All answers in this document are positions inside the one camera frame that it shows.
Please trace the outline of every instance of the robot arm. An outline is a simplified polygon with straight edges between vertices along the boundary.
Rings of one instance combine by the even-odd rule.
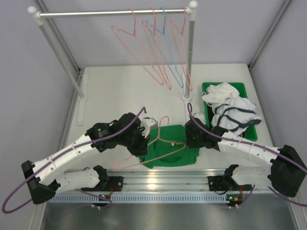
[[[227,152],[257,164],[256,167],[246,167],[237,164],[230,165],[229,168],[225,170],[223,176],[225,184],[234,184],[235,186],[246,184],[269,186],[275,188],[279,193],[285,196],[296,196],[306,175],[303,171],[281,157],[254,146],[252,141],[238,137],[218,126],[210,130],[199,119],[196,118],[196,121],[211,133],[221,136],[222,138],[235,139],[238,140],[238,142],[213,137],[200,129],[192,120],[189,120],[185,124],[185,127],[187,145],[190,148],[213,148],[217,151]],[[291,146],[285,145],[282,149],[277,147],[266,148],[280,153],[305,167],[296,150]]]
[[[59,152],[40,161],[24,162],[22,164],[22,170],[25,178],[37,172],[47,163],[51,163],[27,182],[33,203],[44,203],[55,194],[77,188],[99,188],[102,190],[109,180],[106,170],[102,166],[98,165],[93,169],[80,172],[66,171],[83,159],[97,155],[106,149],[113,149],[117,145],[122,145],[127,147],[128,151],[134,156],[147,155],[149,132],[157,126],[157,122],[152,118],[145,118],[142,121],[137,119],[124,132],[111,139],[78,147],[78,145],[85,142],[92,142],[96,139],[117,133],[126,127],[134,118],[134,114],[128,113],[124,114],[119,120],[114,120],[111,123],[97,123],[80,138]],[[56,161],[53,160],[66,150],[70,151]]]

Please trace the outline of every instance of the blue hanger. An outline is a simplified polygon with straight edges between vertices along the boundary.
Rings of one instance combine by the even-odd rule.
[[[179,76],[179,79],[180,79],[180,81],[181,81],[181,84],[180,84],[180,82],[178,81],[178,78],[175,76],[174,72],[172,71],[171,67],[170,67],[168,64],[167,64],[167,66],[168,66],[169,70],[172,72],[172,74],[173,74],[174,78],[176,79],[176,81],[178,82],[179,86],[180,86],[181,88],[183,88],[184,85],[183,85],[182,75],[181,75],[181,74],[178,72],[178,70],[177,70],[177,65],[176,65],[176,63],[175,63],[175,58],[174,58],[174,55],[173,55],[173,52],[172,52],[172,49],[171,49],[169,40],[168,40],[168,38],[167,38],[167,36],[166,36],[166,34],[165,34],[166,13],[165,13],[165,10],[164,10],[163,8],[160,8],[160,9],[163,10],[163,13],[164,13],[163,31],[161,32],[161,31],[158,30],[157,28],[156,28],[155,30],[156,30],[157,32],[159,32],[160,34],[162,34],[163,37],[164,37],[164,40],[165,40],[165,42],[166,42],[168,51],[169,51],[169,53],[171,54],[173,63],[174,63],[174,65],[175,65],[175,70],[176,70],[176,72],[177,72],[177,75]],[[146,20],[146,25],[147,25],[147,26],[154,27],[154,25],[152,25],[148,20]],[[155,41],[155,38],[154,38],[154,35],[153,35],[152,31],[149,30],[149,32],[150,32],[150,35],[151,35],[152,39]],[[159,48],[159,50],[160,50],[160,52],[161,52],[161,54],[162,54],[162,56],[163,56],[164,61],[166,62],[166,58],[165,58],[165,56],[164,56],[163,51],[162,51],[160,48]]]

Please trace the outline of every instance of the white cloth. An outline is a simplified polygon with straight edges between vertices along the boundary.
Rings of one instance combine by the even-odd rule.
[[[256,105],[247,98],[236,97],[225,100],[223,103],[212,103],[215,114],[212,118],[212,126],[226,128],[236,135],[245,132],[249,126],[261,122],[255,111]]]
[[[225,100],[236,98],[239,95],[240,93],[235,87],[224,82],[219,85],[208,86],[202,99],[207,104],[223,103]]]

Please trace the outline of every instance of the crumpled white fabric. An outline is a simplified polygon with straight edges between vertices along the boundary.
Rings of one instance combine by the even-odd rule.
[[[222,115],[228,115],[230,118],[242,123],[242,124],[251,124],[250,126],[257,125],[261,122],[262,118],[259,117],[257,114],[242,112],[237,109],[230,109],[224,112],[227,108],[236,107],[241,108],[249,111],[255,111],[256,105],[249,101],[247,98],[236,97],[233,99],[228,99],[223,101],[222,103],[213,103],[212,110],[215,114],[212,118],[211,124],[212,126],[217,126],[219,117]],[[222,116],[220,120],[219,127],[226,128],[227,130],[233,130],[237,128],[239,125],[231,120],[229,120],[226,116]],[[234,134],[240,135],[241,133],[245,132],[245,128],[238,128],[236,131],[233,131]]]
[[[210,85],[206,89],[206,94],[202,99],[207,104],[222,103],[225,100],[236,98],[240,95],[239,91],[231,86],[229,83],[224,82],[219,85]]]

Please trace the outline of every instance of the ventilation grille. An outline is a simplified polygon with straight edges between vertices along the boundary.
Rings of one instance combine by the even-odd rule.
[[[84,194],[59,194],[50,203],[106,203]],[[228,203],[226,195],[215,194],[113,194],[113,203]]]

